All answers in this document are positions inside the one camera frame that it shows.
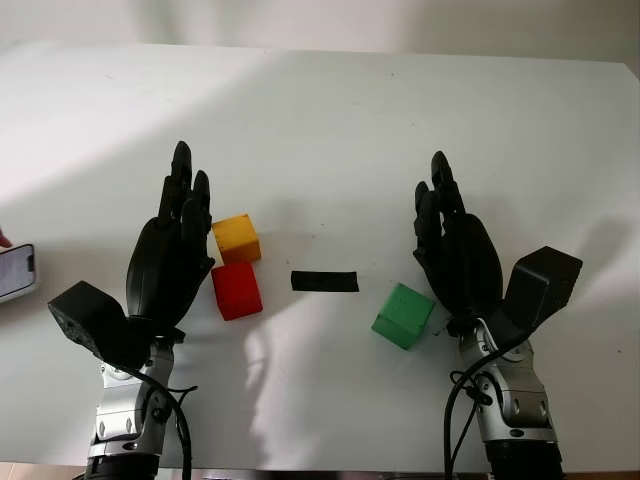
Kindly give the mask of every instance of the green cube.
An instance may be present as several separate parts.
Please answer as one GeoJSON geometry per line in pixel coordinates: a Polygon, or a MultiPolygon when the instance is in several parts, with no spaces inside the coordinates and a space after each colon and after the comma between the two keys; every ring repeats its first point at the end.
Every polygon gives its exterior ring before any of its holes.
{"type": "Polygon", "coordinates": [[[408,350],[420,338],[434,305],[424,295],[398,283],[371,329],[408,350]]]}

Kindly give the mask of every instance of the black rectangle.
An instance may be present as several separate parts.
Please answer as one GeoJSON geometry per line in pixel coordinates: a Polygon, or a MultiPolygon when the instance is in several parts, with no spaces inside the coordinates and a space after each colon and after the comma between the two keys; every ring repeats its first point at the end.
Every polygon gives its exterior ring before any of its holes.
{"type": "Polygon", "coordinates": [[[359,292],[356,272],[291,272],[291,288],[298,292],[359,292]]]}

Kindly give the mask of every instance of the white table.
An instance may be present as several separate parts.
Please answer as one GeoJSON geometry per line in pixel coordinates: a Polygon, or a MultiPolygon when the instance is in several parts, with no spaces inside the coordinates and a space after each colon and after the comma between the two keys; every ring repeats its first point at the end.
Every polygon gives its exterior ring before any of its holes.
{"type": "MultiPolygon", "coordinates": [[[[84,463],[98,361],[45,304],[80,279],[124,303],[184,139],[212,181],[214,218],[248,212],[259,231],[265,305],[225,323],[207,279],[181,323],[171,385],[200,386],[185,401],[194,466],[442,469],[448,372],[461,366],[456,341],[437,335],[445,312],[409,352],[370,330],[395,282],[431,295],[411,255],[413,190],[441,149],[505,278],[543,245],[584,260],[569,306],[533,338],[536,371],[566,470],[638,469],[639,92],[607,63],[5,49],[0,224],[39,247],[43,284],[0,305],[0,460],[84,463]],[[361,292],[292,292],[292,269],[357,270],[361,292]]],[[[162,464],[180,464],[171,429],[162,464]]],[[[456,466],[488,469],[475,424],[456,466]]]]}

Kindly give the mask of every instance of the robotic hand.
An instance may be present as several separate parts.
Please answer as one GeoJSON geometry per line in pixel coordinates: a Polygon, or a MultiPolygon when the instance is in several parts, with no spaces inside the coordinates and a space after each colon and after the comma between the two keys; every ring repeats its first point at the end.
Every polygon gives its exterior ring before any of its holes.
{"type": "Polygon", "coordinates": [[[176,325],[214,264],[206,249],[210,230],[209,180],[199,171],[191,188],[191,151],[179,142],[158,216],[142,229],[129,263],[129,317],[115,299],[82,281],[49,303],[67,338],[103,361],[104,395],[85,479],[155,478],[172,411],[183,478],[191,478],[188,425],[167,383],[173,345],[184,339],[176,325]]]}
{"type": "Polygon", "coordinates": [[[451,415],[464,388],[474,400],[473,412],[477,410],[496,480],[561,480],[549,401],[533,370],[533,349],[527,339],[567,304],[582,261],[541,248],[516,263],[502,298],[496,250],[482,222],[465,212],[442,152],[433,157],[431,173],[434,190],[425,182],[416,188],[414,256],[452,314],[447,329],[460,338],[467,368],[459,372],[445,410],[445,476],[453,477],[457,449],[473,418],[469,417],[452,455],[451,415]]]}

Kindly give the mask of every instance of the black wire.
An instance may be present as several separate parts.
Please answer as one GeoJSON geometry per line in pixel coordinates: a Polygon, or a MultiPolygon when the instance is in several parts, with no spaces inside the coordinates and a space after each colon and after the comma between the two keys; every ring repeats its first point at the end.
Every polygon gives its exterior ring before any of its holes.
{"type": "Polygon", "coordinates": [[[471,407],[471,413],[469,414],[469,418],[467,418],[467,423],[464,424],[464,428],[462,429],[462,433],[460,434],[460,438],[458,438],[458,443],[456,444],[456,448],[453,449],[453,456],[451,457],[451,462],[456,461],[456,457],[458,456],[458,450],[462,446],[462,442],[464,441],[464,437],[467,435],[467,430],[469,430],[469,426],[473,421],[473,416],[476,414],[476,409],[478,408],[478,402],[473,402],[473,407],[471,407]]]}
{"type": "Polygon", "coordinates": [[[191,434],[189,433],[189,425],[187,424],[187,419],[184,416],[182,411],[182,407],[178,403],[178,401],[173,398],[173,395],[169,392],[169,390],[162,385],[160,382],[154,380],[148,375],[144,373],[140,373],[138,370],[120,367],[114,365],[115,368],[128,373],[129,375],[136,377],[138,380],[142,380],[143,382],[148,383],[154,389],[160,393],[164,397],[164,399],[171,407],[171,410],[176,415],[176,425],[180,425],[181,433],[178,434],[180,438],[180,444],[182,445],[182,480],[191,480],[191,434]]]}
{"type": "MultiPolygon", "coordinates": [[[[197,390],[198,386],[194,385],[193,387],[189,387],[189,388],[183,388],[183,389],[176,389],[176,388],[167,388],[167,390],[169,390],[171,393],[182,393],[182,395],[180,395],[180,398],[178,399],[178,405],[180,405],[182,407],[182,401],[185,399],[185,397],[193,392],[194,390],[197,390]]],[[[182,430],[180,429],[180,422],[178,422],[178,417],[176,416],[176,433],[178,434],[178,438],[180,439],[180,443],[183,442],[183,435],[182,435],[182,430]]]]}
{"type": "MultiPolygon", "coordinates": [[[[453,372],[451,372],[449,374],[449,379],[451,380],[451,382],[453,382],[455,384],[456,383],[456,379],[454,377],[456,375],[463,375],[463,374],[464,374],[464,372],[462,372],[460,370],[454,370],[453,372]]],[[[468,390],[468,389],[478,390],[478,384],[476,383],[475,379],[471,378],[471,379],[469,379],[469,382],[471,382],[471,386],[470,387],[463,387],[465,390],[468,390]]],[[[452,462],[456,461],[456,457],[458,456],[458,450],[460,450],[460,447],[462,446],[462,442],[464,441],[464,437],[467,435],[467,431],[469,430],[469,427],[471,426],[471,422],[473,421],[473,416],[475,415],[477,408],[478,408],[478,401],[474,400],[473,401],[473,407],[471,407],[471,413],[469,413],[469,418],[467,418],[467,422],[464,424],[464,428],[462,429],[462,433],[460,434],[460,437],[458,438],[458,443],[456,444],[456,448],[453,449],[453,456],[451,457],[451,461],[452,462]]]]}
{"type": "Polygon", "coordinates": [[[481,358],[476,363],[467,368],[458,381],[455,383],[453,388],[451,389],[451,393],[449,393],[449,398],[447,399],[447,406],[444,410],[444,476],[445,480],[453,480],[453,458],[451,455],[451,416],[453,414],[453,407],[456,403],[456,399],[458,398],[458,394],[462,387],[467,381],[471,380],[473,375],[484,367],[486,364],[500,358],[509,350],[516,348],[518,345],[523,343],[531,336],[531,331],[527,331],[524,334],[514,338],[513,340],[505,343],[502,348],[491,352],[486,357],[481,358]]]}

